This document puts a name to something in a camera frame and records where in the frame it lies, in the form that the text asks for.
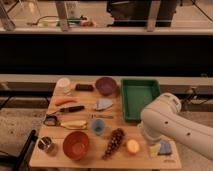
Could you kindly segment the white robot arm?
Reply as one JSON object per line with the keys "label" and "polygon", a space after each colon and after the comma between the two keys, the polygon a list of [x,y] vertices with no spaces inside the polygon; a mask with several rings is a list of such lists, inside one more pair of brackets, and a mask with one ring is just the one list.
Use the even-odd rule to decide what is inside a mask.
{"label": "white robot arm", "polygon": [[150,144],[165,135],[213,161],[213,128],[181,117],[180,111],[180,100],[162,93],[142,109],[140,133]]}

